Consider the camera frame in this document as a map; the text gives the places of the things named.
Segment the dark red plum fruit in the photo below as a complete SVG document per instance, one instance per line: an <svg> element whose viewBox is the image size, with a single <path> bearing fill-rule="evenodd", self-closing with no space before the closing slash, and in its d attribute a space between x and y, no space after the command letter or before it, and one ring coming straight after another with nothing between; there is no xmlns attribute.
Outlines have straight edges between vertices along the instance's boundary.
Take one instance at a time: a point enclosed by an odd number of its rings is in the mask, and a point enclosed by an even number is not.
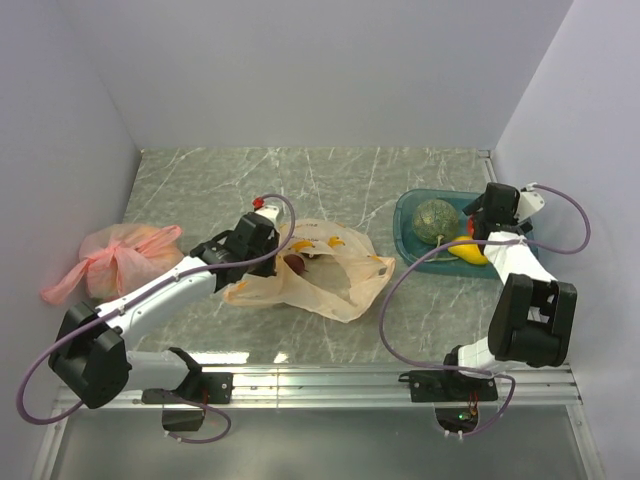
<svg viewBox="0 0 640 480"><path fill-rule="evenodd" d="M302 256L287 254L283 257L283 260L296 275L302 275L306 271L306 264Z"/></svg>

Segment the yellow mango fruit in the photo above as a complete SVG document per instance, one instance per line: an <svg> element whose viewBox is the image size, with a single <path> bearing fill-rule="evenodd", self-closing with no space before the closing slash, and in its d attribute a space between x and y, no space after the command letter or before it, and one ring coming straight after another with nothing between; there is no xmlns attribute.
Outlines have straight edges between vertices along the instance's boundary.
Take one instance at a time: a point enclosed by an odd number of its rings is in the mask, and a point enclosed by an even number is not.
<svg viewBox="0 0 640 480"><path fill-rule="evenodd" d="M459 236L452 240L453 243L460 242L460 245L454 245L447 249L447 251L454 255L455 257L471 264L471 265L487 265L489 260L486 256L484 256L479 246L473 243L470 243L471 237L469 236Z"/></svg>

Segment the green netted melon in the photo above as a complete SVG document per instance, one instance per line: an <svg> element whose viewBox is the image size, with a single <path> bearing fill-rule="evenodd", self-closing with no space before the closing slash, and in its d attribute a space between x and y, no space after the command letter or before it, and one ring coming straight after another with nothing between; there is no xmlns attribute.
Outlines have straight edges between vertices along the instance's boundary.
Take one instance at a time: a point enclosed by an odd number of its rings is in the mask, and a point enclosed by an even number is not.
<svg viewBox="0 0 640 480"><path fill-rule="evenodd" d="M440 247L456 238L459 229L458 213L453 205L442 199L422 202L412 216L412 230L427 245Z"/></svg>

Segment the orange plastic bag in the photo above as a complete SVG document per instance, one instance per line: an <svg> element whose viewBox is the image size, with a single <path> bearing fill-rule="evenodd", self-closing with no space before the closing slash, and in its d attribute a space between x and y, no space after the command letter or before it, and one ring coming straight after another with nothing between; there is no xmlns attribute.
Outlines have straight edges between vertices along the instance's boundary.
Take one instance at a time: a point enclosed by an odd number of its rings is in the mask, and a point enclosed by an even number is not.
<svg viewBox="0 0 640 480"><path fill-rule="evenodd" d="M238 307L284 304L349 323L360 318L390 282L392 257L378 255L365 234L319 219L296 222L293 236L281 242L276 274L245 275L227 287L224 301ZM287 254L304 258L306 271L296 275L284 262Z"/></svg>

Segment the red apple fruit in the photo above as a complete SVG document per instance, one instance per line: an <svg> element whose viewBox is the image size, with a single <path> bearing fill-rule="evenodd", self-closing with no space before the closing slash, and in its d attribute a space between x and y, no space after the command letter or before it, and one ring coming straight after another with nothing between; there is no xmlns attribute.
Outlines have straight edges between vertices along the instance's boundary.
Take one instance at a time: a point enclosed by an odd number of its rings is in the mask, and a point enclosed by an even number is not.
<svg viewBox="0 0 640 480"><path fill-rule="evenodd" d="M474 216L473 215L468 217L468 220L467 220L467 231L469 233L469 236L471 236L471 237L474 236L475 224L474 224Z"/></svg>

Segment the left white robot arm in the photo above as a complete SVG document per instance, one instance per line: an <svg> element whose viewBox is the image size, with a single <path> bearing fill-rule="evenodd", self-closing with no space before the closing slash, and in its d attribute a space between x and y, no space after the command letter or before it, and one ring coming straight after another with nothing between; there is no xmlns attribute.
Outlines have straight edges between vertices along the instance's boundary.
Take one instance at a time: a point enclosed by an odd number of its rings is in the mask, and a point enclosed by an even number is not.
<svg viewBox="0 0 640 480"><path fill-rule="evenodd" d="M190 303L247 274L274 275L272 252L279 245L276 226L281 217L273 206L249 212L234 229L199 244L170 271L134 292L97 307L72 307L58 334L65 343L50 354L50 369L91 409L130 390L202 400L202 367L186 351L171 347L145 353L134 348Z"/></svg>

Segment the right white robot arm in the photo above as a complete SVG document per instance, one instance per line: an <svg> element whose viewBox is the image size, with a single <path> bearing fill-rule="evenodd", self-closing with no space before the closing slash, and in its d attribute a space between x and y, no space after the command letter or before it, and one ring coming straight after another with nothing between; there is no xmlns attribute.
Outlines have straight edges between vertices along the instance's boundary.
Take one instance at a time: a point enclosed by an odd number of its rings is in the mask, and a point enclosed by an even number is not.
<svg viewBox="0 0 640 480"><path fill-rule="evenodd" d="M446 365L466 376L480 378L516 364L558 367L566 359L577 290L550 274L531 250L530 218L545 205L535 189L492 182L463 208L474 245L502 283L487 335L445 357Z"/></svg>

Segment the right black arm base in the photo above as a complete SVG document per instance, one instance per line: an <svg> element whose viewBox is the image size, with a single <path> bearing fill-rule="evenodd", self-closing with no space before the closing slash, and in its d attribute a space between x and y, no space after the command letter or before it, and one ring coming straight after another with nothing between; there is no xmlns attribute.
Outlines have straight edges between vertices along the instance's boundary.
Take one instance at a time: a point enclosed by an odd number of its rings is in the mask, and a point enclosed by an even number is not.
<svg viewBox="0 0 640 480"><path fill-rule="evenodd" d="M445 431L469 434L479 426L480 402L498 399L494 380L473 378L454 371L412 370L401 373L412 403L434 403L435 418Z"/></svg>

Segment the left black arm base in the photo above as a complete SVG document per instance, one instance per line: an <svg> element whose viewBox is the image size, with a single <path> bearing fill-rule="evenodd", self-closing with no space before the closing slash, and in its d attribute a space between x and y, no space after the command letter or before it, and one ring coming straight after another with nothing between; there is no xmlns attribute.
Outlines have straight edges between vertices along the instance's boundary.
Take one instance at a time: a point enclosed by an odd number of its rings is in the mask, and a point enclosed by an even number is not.
<svg viewBox="0 0 640 480"><path fill-rule="evenodd" d="M146 389L144 405L162 406L162 426L170 433L195 433L204 425L208 410L231 402L233 374L199 373L174 390Z"/></svg>

